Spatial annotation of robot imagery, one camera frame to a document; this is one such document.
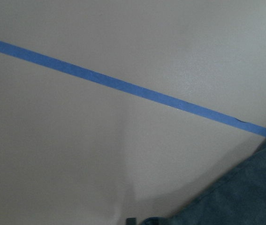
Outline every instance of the fabric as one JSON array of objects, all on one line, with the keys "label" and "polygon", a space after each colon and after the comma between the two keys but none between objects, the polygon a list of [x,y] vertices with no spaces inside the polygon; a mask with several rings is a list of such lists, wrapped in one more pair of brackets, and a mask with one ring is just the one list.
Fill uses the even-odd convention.
[{"label": "fabric", "polygon": [[141,225],[266,225],[266,142],[177,215]]}]

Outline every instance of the blue painter's tape strip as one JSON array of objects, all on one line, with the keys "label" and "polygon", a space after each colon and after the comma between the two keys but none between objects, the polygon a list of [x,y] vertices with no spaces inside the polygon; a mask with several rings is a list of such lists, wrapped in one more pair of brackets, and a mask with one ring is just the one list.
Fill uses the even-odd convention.
[{"label": "blue painter's tape strip", "polygon": [[242,122],[229,115],[225,115],[223,113],[216,112],[211,109],[201,107],[199,105],[195,105],[168,95],[164,95],[162,93],[143,88],[135,84],[128,83],[104,74],[100,74],[2,41],[0,41],[0,53],[14,56],[22,60],[33,62],[47,68],[55,69],[73,76],[77,76],[92,82],[105,85],[110,88],[121,90],[132,95],[146,98],[154,102],[168,105],[173,108],[184,110],[189,113],[193,113],[220,123],[224,123],[266,137],[265,127],[261,127],[259,125],[248,122]]}]

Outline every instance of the gray floor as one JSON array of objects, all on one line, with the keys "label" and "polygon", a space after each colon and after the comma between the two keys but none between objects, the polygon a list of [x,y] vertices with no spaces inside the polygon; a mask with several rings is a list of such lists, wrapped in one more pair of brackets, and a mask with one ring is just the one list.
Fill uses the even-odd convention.
[{"label": "gray floor", "polygon": [[[0,0],[0,40],[266,127],[266,0]],[[0,225],[168,216],[263,140],[0,54]]]}]

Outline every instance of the blue tape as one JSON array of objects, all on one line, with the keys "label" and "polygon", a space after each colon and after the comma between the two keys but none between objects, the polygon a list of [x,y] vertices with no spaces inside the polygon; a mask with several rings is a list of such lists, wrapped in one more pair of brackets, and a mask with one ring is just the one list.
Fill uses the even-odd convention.
[{"label": "blue tape", "polygon": [[261,127],[259,125],[248,122],[243,122],[223,113],[216,112],[211,109],[201,107],[199,105],[195,105],[168,95],[164,95],[162,93],[143,88],[135,84],[128,83],[104,74],[100,74],[2,41],[0,41],[0,53],[14,56],[22,60],[36,63],[47,68],[55,69],[66,74],[77,76],[88,81],[99,83],[110,88],[121,90],[132,95],[146,98],[154,102],[168,105],[176,109],[193,113],[198,116],[202,116],[220,123],[224,123],[266,137],[265,127]]}]

